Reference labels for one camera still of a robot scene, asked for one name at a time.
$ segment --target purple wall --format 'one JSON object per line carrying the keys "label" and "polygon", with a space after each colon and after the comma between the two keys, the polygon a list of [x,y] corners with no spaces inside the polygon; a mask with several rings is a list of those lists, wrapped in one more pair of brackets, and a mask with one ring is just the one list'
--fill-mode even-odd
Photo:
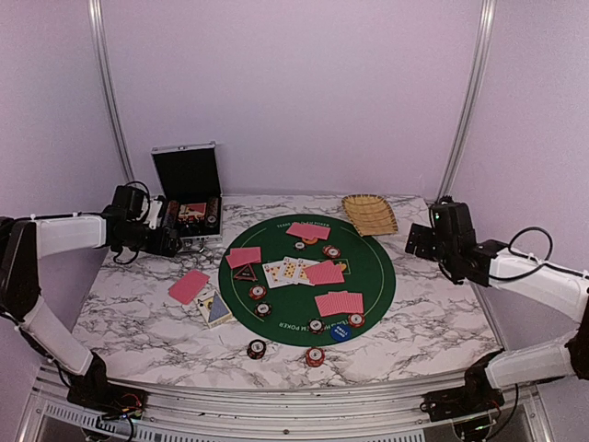
{"label": "purple wall", "polygon": [[[0,215],[101,210],[121,180],[87,2],[0,3]],[[103,257],[40,263],[43,294],[69,327]],[[14,440],[40,358],[0,321],[0,433]]]}
{"label": "purple wall", "polygon": [[[553,261],[589,268],[589,4],[498,2],[483,88],[454,195],[470,205],[479,239],[545,227]],[[528,246],[544,253],[539,238]],[[511,348],[574,324],[512,293],[488,291]],[[586,441],[589,383],[542,387],[555,440]]]}
{"label": "purple wall", "polygon": [[138,179],[157,145],[216,140],[225,192],[433,196],[480,2],[107,0]]}

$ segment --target aluminum frame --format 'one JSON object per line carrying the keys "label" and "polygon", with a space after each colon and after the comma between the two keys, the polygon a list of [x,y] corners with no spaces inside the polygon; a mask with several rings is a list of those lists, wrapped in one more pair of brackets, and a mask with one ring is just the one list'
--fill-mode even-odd
{"label": "aluminum frame", "polygon": [[465,144],[468,136],[468,128],[474,112],[475,104],[480,93],[480,86],[485,74],[487,59],[489,58],[489,48],[491,46],[491,31],[495,17],[496,0],[483,0],[482,9],[480,10],[479,33],[477,43],[475,44],[474,59],[470,70],[468,80],[467,95],[465,97],[458,127],[452,150],[445,167],[442,183],[438,190],[436,200],[451,192],[452,186],[456,179],[460,160],[464,155]]}
{"label": "aluminum frame", "polygon": [[[431,423],[419,405],[422,394],[459,386],[463,375],[448,373],[419,379],[404,379],[330,389],[306,390],[215,390],[124,382],[149,393],[144,418],[134,421],[137,442],[174,440],[342,440],[372,442],[419,434],[427,428],[455,424],[460,420]],[[18,442],[37,442],[45,416],[96,429],[98,412],[65,400],[67,388],[54,366],[43,366],[35,381],[19,428]],[[504,392],[506,405],[514,403],[514,390]],[[552,442],[544,407],[534,385],[520,388],[530,438]],[[472,417],[485,415],[478,413]],[[126,422],[111,422],[99,430],[127,437]]]}
{"label": "aluminum frame", "polygon": [[127,182],[133,181],[135,180],[135,175],[133,173],[133,166],[129,157],[125,136],[122,131],[121,117],[119,116],[114,86],[112,85],[107,40],[102,22],[101,1],[88,0],[88,13],[90,15],[90,28],[92,28],[92,38],[98,60],[102,92],[104,93],[107,111],[109,112],[110,127],[114,135],[119,161],[121,162],[122,174]]}

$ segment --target open case lid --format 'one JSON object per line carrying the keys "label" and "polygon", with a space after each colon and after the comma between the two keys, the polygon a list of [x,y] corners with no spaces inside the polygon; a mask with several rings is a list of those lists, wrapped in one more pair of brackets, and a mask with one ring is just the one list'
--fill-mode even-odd
{"label": "open case lid", "polygon": [[221,195],[216,143],[154,147],[151,151],[162,190],[181,204]]}

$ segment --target black triangle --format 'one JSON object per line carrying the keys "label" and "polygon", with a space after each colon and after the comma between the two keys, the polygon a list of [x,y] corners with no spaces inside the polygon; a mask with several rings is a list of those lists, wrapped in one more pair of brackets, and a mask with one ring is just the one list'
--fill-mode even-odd
{"label": "black triangle", "polygon": [[258,281],[256,273],[254,272],[251,264],[246,264],[240,268],[233,276],[233,279],[237,279],[238,281]]}

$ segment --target blue poker chip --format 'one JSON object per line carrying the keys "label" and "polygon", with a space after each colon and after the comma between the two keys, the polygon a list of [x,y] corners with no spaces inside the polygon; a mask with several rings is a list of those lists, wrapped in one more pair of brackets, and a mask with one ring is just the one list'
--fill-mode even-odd
{"label": "blue poker chip", "polygon": [[343,343],[352,337],[352,329],[349,325],[336,325],[331,329],[330,334],[338,343]]}

